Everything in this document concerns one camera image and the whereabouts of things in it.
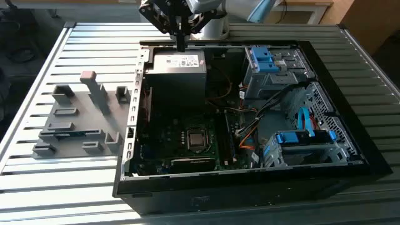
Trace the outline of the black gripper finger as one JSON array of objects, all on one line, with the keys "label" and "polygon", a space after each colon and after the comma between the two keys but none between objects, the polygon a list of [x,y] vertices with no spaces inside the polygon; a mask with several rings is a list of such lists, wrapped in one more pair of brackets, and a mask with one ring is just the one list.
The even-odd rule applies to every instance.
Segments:
[{"label": "black gripper finger", "polygon": [[205,39],[223,39],[225,13],[200,13],[192,19],[180,17],[181,52],[185,51],[191,35],[201,34]]},{"label": "black gripper finger", "polygon": [[177,51],[181,51],[181,31],[179,29],[176,16],[173,16],[172,14],[167,16],[163,13],[160,13],[159,16],[145,17],[144,2],[140,4],[139,12],[163,34],[168,33],[172,37],[175,37],[176,49]]}]

